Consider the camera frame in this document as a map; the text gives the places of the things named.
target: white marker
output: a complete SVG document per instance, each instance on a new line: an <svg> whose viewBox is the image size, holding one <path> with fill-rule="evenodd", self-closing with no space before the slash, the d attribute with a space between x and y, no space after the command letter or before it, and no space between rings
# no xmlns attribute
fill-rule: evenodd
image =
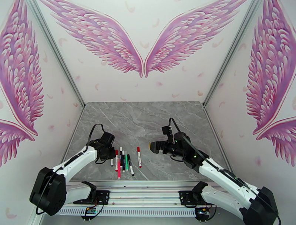
<svg viewBox="0 0 296 225"><path fill-rule="evenodd" d="M140 154L140 147L137 147L138 150L138 161L139 161L139 167L142 168L142 163L141 163L141 154Z"/></svg>
<svg viewBox="0 0 296 225"><path fill-rule="evenodd" d="M118 150L115 150L115 171L118 170Z"/></svg>

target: marble table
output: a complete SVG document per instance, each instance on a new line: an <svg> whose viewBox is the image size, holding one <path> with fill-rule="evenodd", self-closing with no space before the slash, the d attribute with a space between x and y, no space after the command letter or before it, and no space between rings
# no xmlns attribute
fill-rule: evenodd
<svg viewBox="0 0 296 225"><path fill-rule="evenodd" d="M200 102L88 103L66 159L84 147L92 126L102 123L105 131L115 135L113 146L116 149L122 146L131 156L135 176L132 177L130 171L122 172L121 180L210 181L184 163L172 161L169 154L154 154L149 150L149 142L167 139L161 127L168 125L169 117L175 119L181 131L190 137L197 148L226 168ZM96 127L92 139L100 138L101 135L100 127ZM141 148L142 168L137 166L137 146ZM117 172L115 167L110 166L110 160L102 165L92 162L77 173L73 180L117 180Z"/></svg>

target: white wall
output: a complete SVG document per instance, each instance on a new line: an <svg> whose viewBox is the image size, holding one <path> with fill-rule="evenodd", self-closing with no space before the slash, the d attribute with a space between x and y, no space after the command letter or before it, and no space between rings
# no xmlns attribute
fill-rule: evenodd
<svg viewBox="0 0 296 225"><path fill-rule="evenodd" d="M278 2L282 5L285 18L295 28L296 2L289 0L278 0ZM282 224L295 224L296 167L286 162L285 154L283 155L284 159L280 155L277 157L272 141L266 138L256 140L258 134L252 134L257 127L256 120L247 114L246 93L250 91L246 90L246 86L248 84L251 44L254 38L254 27L262 12L263 5L251 21L246 35L240 43L240 50L235 53L227 68L220 82L223 85L215 91L210 100L208 111L236 174L258 187L270 188L275 194ZM296 82L294 81L273 122L296 116L295 93ZM291 154L295 154L296 145L293 138L291 143L293 146Z"/></svg>
<svg viewBox="0 0 296 225"><path fill-rule="evenodd" d="M13 3L12 0L1 3L1 31L6 25ZM4 158L0 159L3 162L0 167L0 224L5 225L27 223L33 210L29 196L36 176L41 168L51 168L60 162L81 112L76 96L29 9L28 18L36 31L44 108L43 115L34 122L34 128L38 133L38 136L32 134L35 141L28 139L21 141L16 157L12 157L5 164ZM0 71L0 76L5 76L3 70ZM0 91L0 119L20 125L13 116L2 91ZM2 141L4 141L3 136L0 136L0 142ZM3 151L4 145L0 144L0 147L0 151Z"/></svg>
<svg viewBox="0 0 296 225"><path fill-rule="evenodd" d="M62 0L51 1L57 4ZM214 0L67 0L96 10L117 20L130 36L139 54L146 59L164 27L179 14L209 5ZM136 71L123 73L106 65L57 24L45 4L37 0L46 22L86 102L101 101L201 101L205 99L249 7L250 0L238 7L239 13L212 40L205 43L173 69L152 71L140 78Z"/></svg>

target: pink feather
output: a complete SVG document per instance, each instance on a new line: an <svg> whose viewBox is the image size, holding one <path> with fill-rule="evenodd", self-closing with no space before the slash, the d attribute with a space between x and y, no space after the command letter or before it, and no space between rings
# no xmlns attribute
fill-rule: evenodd
<svg viewBox="0 0 296 225"><path fill-rule="evenodd" d="M275 146L275 153L287 163L296 165L296 117L280 120L271 124L257 140L267 138Z"/></svg>
<svg viewBox="0 0 296 225"><path fill-rule="evenodd" d="M42 116L38 46L24 0L16 0L0 36L0 87L16 118L32 134Z"/></svg>
<svg viewBox="0 0 296 225"><path fill-rule="evenodd" d="M264 0L252 43L247 92L248 114L257 120L253 134L277 116L295 78L296 39L277 0Z"/></svg>
<svg viewBox="0 0 296 225"><path fill-rule="evenodd" d="M246 0L218 0L172 19L160 33L145 60L145 77L152 70L165 72L179 65L219 34Z"/></svg>
<svg viewBox="0 0 296 225"><path fill-rule="evenodd" d="M54 11L58 24L88 51L124 73L143 76L142 58L124 28L112 17L64 0L40 0Z"/></svg>
<svg viewBox="0 0 296 225"><path fill-rule="evenodd" d="M19 143L25 139L34 141L33 136L23 127L6 120L0 120L0 167L11 157L16 157Z"/></svg>

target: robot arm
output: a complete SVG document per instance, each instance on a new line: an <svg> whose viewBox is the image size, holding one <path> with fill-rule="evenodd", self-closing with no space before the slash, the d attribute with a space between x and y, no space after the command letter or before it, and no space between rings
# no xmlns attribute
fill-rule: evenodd
<svg viewBox="0 0 296 225"><path fill-rule="evenodd" d="M196 149L190 138L179 130L174 119L170 118L171 120L178 132L173 135L170 125L162 127L168 140L150 143L150 150L156 154L162 150L163 154L182 157L189 168L210 178L230 194L199 182L192 190L196 201L217 205L241 218L246 225L273 225L278 217L273 193L266 187L258 189L222 168L206 153Z"/></svg>
<svg viewBox="0 0 296 225"><path fill-rule="evenodd" d="M30 202L37 206L36 213L46 212L48 215L54 215L64 204L80 199L87 199L91 204L96 196L96 186L86 181L70 187L66 184L90 162L115 158L113 141L114 136L104 131L101 138L88 141L88 144L70 159L52 169L45 167L40 170L30 195Z"/></svg>

